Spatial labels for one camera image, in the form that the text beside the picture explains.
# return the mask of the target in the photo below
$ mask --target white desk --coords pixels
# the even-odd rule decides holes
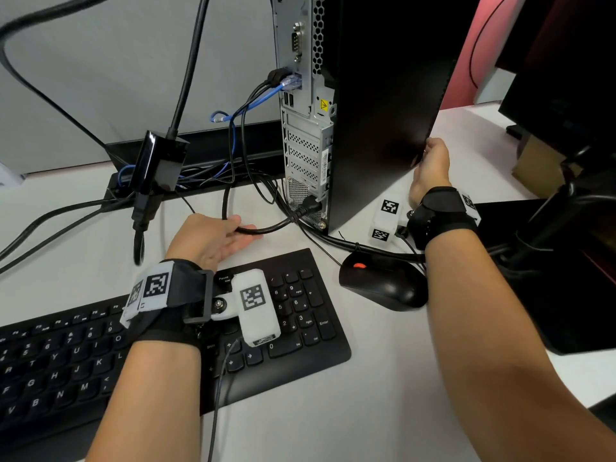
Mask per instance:
[[[451,152],[451,181],[475,202],[519,200],[530,194],[510,175],[516,141],[495,105],[442,111],[433,135]],[[0,190],[0,246],[43,213],[102,197],[113,168],[98,164],[29,177]],[[392,187],[405,192],[411,176]],[[222,192],[190,198],[195,210],[219,217]],[[367,242],[371,204],[341,228],[347,240]],[[46,222],[33,246],[92,209]],[[232,192],[230,213],[258,227],[280,220],[254,189]],[[165,202],[146,234],[145,265],[158,262],[188,207]],[[0,325],[128,292],[139,269],[132,262],[131,211],[105,214],[52,243],[0,278]],[[309,247],[319,265],[352,350],[342,364],[223,408],[215,460],[471,462],[478,458],[453,414],[432,349],[426,309],[397,313],[338,285],[338,267],[296,226],[254,243],[221,269]],[[343,260],[348,253],[327,247]],[[558,357],[559,375],[580,401],[592,405],[616,392],[616,350]],[[207,454],[212,414],[203,419]]]

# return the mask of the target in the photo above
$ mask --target black keyboard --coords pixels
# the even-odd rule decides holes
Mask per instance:
[[[220,271],[216,283],[262,269],[282,335],[258,348],[235,346],[220,405],[341,364],[350,347],[310,249]],[[119,324],[127,295],[0,328],[0,461],[84,458],[126,360]],[[201,414],[214,409],[237,318],[201,329]]]

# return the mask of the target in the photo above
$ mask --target white wall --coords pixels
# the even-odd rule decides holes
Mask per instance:
[[[0,22],[66,0],[0,0]],[[27,80],[106,143],[166,131],[199,0],[109,0],[24,30],[7,55]],[[180,132],[220,126],[274,69],[269,0],[211,0]],[[279,119],[275,101],[248,123]],[[0,68],[0,162],[25,173],[107,160],[105,152]]]

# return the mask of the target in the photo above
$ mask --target computer mouse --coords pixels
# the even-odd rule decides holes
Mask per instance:
[[[394,311],[427,303],[427,279],[411,264],[379,254],[355,251],[338,275],[340,285]]]

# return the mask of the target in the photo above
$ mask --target red wall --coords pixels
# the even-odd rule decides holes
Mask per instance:
[[[471,29],[466,36],[464,47],[453,71],[453,76],[445,92],[441,109],[471,105],[477,89],[473,86],[468,73],[468,62],[473,43],[486,19],[502,0],[480,0]],[[504,31],[510,25],[510,18],[518,0],[505,0],[492,16],[483,30],[473,55],[473,78],[481,85],[486,72],[493,66],[495,54],[502,46]]]

